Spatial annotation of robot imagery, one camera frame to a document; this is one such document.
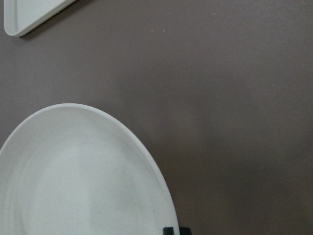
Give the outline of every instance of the white tray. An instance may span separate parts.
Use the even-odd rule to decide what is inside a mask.
[[[75,0],[4,0],[4,29],[20,37]]]
[[[0,150],[1,235],[179,235],[152,156],[121,122],[60,104],[24,120]]]

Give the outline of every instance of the brown table surface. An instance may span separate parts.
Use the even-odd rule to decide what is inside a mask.
[[[146,145],[194,235],[313,234],[313,1],[78,0],[1,30],[0,64],[0,145],[87,104]]]

